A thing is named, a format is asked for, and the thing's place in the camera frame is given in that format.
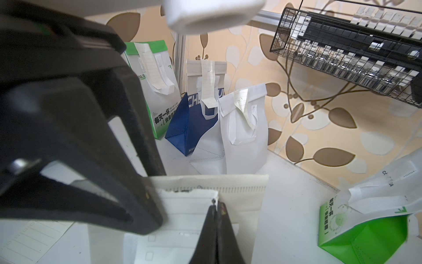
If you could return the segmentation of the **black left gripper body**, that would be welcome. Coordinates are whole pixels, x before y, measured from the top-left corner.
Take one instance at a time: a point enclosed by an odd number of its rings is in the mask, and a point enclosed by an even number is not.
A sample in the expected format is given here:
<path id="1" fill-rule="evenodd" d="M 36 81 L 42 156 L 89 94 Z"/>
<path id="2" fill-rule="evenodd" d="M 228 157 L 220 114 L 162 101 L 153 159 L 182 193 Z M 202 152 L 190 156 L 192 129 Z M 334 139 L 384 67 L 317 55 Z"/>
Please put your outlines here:
<path id="1" fill-rule="evenodd" d="M 123 65 L 110 27 L 24 1 L 1 1 L 1 85 Z"/>

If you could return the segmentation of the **dark navy small bag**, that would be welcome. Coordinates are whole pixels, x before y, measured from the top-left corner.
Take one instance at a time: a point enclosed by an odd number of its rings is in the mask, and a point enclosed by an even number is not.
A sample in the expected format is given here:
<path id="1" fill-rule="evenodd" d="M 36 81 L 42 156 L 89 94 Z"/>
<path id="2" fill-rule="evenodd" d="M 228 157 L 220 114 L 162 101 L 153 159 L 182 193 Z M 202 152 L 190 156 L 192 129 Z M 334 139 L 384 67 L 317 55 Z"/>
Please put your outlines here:
<path id="1" fill-rule="evenodd" d="M 89 226 L 92 264 L 186 264 L 212 199 L 226 204 L 242 257 L 251 263 L 267 175 L 158 176 L 143 183 L 164 223 L 149 235 Z"/>

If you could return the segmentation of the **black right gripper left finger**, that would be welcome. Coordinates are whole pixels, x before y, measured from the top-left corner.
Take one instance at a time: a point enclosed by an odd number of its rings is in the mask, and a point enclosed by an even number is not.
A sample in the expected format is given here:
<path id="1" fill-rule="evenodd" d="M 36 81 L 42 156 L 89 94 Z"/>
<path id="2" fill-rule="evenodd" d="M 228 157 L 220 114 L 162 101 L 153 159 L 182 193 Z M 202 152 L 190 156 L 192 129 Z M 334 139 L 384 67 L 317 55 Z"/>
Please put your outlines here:
<path id="1" fill-rule="evenodd" d="M 189 264 L 216 264 L 216 206 L 209 207 L 201 234 Z"/>

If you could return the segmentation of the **small blue paper bag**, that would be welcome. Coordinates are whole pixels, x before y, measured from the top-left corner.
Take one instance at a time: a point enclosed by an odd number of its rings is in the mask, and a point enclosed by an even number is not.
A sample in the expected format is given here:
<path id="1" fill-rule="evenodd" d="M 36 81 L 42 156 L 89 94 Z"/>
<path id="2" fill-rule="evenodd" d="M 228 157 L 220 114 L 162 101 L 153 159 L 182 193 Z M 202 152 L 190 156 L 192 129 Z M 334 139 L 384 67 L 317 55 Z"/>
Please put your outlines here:
<path id="1" fill-rule="evenodd" d="M 186 65 L 186 93 L 170 121 L 165 138 L 183 155 L 195 150 L 202 135 L 218 120 L 218 110 L 201 101 L 202 66 L 199 60 Z"/>

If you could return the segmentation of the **small green paper bag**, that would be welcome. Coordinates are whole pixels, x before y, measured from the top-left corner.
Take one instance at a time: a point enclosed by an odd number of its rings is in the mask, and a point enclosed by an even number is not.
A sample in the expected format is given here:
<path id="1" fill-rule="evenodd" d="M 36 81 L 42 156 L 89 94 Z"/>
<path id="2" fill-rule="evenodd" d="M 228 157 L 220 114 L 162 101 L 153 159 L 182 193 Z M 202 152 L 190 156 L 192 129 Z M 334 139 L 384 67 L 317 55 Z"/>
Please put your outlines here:
<path id="1" fill-rule="evenodd" d="M 422 151 L 340 191 L 319 209 L 318 246 L 344 264 L 384 264 L 422 210 Z"/>

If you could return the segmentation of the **white paper bag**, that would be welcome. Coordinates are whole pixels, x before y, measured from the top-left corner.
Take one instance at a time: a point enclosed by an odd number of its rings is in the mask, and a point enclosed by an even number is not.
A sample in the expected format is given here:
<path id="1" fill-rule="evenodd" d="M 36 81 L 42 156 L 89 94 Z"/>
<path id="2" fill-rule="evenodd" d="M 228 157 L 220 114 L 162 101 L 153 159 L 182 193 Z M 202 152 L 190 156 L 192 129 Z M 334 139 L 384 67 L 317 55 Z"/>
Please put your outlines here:
<path id="1" fill-rule="evenodd" d="M 258 124 L 252 130 L 234 104 L 234 92 L 218 100 L 218 120 L 200 138 L 190 164 L 200 173 L 255 174 L 266 163 L 268 123 L 265 114 L 265 84 L 249 90 L 248 108 L 257 105 Z"/>

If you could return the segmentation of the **large green white bag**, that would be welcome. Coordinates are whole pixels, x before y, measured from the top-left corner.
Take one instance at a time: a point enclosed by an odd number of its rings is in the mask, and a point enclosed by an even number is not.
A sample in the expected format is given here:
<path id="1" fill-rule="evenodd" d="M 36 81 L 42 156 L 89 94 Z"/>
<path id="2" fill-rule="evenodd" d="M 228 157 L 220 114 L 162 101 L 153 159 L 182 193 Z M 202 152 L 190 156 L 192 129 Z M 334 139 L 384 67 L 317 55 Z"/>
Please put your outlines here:
<path id="1" fill-rule="evenodd" d="M 165 136 L 181 93 L 165 41 L 127 42 L 122 55 L 140 80 L 156 139 Z"/>

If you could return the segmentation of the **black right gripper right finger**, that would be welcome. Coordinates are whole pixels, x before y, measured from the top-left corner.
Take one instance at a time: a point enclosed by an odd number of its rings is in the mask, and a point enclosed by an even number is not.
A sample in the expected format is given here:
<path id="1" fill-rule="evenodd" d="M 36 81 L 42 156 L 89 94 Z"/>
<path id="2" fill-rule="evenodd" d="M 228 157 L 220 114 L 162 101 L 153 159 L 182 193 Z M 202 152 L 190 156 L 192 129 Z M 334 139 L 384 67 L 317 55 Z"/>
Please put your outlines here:
<path id="1" fill-rule="evenodd" d="M 226 204 L 223 202 L 219 202 L 217 205 L 216 262 L 218 264 L 245 264 Z"/>

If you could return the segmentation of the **cream lined receipt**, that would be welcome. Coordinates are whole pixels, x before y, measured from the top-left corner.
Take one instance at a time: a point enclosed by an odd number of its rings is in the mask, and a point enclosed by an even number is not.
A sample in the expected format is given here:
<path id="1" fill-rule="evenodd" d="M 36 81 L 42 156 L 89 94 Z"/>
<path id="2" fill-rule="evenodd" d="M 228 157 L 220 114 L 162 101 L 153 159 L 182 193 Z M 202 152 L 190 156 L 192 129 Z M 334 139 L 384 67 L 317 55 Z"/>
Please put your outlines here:
<path id="1" fill-rule="evenodd" d="M 37 263 L 73 224 L 69 221 L 29 221 L 1 243 L 1 263 Z"/>
<path id="2" fill-rule="evenodd" d="M 217 205 L 223 202 L 219 192 L 213 189 L 173 191 L 159 188 L 155 197 L 160 203 L 164 222 L 157 231 L 138 237 L 134 262 L 189 264 L 210 206 L 216 206 L 217 217 Z"/>
<path id="3" fill-rule="evenodd" d="M 207 108 L 216 108 L 218 106 L 215 99 L 215 62 L 212 60 L 201 60 L 202 82 L 201 82 L 201 101 Z"/>
<path id="4" fill-rule="evenodd" d="M 242 89 L 234 92 L 234 104 L 243 114 L 247 124 L 252 130 L 256 129 L 258 124 L 257 105 L 251 106 L 251 110 L 248 108 L 249 103 L 249 90 Z"/>
<path id="5" fill-rule="evenodd" d="M 135 48 L 144 66 L 146 79 L 152 87 L 160 94 L 172 94 L 174 92 L 174 84 L 163 79 L 149 44 L 135 43 Z"/>

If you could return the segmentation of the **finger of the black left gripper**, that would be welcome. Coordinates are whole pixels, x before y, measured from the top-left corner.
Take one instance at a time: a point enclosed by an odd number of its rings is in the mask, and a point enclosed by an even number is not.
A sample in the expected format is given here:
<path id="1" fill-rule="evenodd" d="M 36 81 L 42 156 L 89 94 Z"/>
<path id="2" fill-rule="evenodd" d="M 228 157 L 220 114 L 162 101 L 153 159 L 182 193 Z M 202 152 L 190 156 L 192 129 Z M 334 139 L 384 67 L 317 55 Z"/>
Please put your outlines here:
<path id="1" fill-rule="evenodd" d="M 105 117 L 119 117 L 148 176 L 165 176 L 139 78 L 129 66 L 90 71 L 80 79 L 91 88 Z"/>
<path id="2" fill-rule="evenodd" d="M 112 198 L 43 176 L 52 161 Z M 1 96 L 1 217 L 79 221 L 141 235 L 163 224 L 90 88 L 77 78 L 29 82 Z"/>

